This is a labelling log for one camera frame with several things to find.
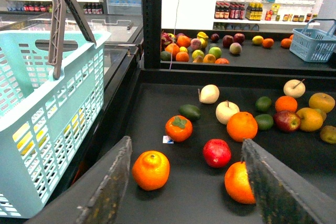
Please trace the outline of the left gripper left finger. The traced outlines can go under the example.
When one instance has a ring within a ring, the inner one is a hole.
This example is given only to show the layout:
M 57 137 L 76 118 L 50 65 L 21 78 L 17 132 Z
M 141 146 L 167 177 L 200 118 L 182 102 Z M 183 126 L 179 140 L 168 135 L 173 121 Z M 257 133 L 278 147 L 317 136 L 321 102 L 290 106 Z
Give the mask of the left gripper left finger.
M 78 209 L 81 214 L 75 223 L 114 223 L 124 197 L 130 175 L 132 140 L 124 136 L 104 158 L 114 151 L 112 164 L 88 202 Z

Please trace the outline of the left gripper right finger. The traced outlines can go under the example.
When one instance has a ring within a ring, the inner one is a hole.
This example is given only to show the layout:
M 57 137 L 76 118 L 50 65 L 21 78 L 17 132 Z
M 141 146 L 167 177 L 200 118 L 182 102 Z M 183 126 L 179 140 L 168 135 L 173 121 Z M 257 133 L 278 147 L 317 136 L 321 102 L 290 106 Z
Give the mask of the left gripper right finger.
M 241 151 L 263 223 L 335 223 L 334 199 L 253 140 Z

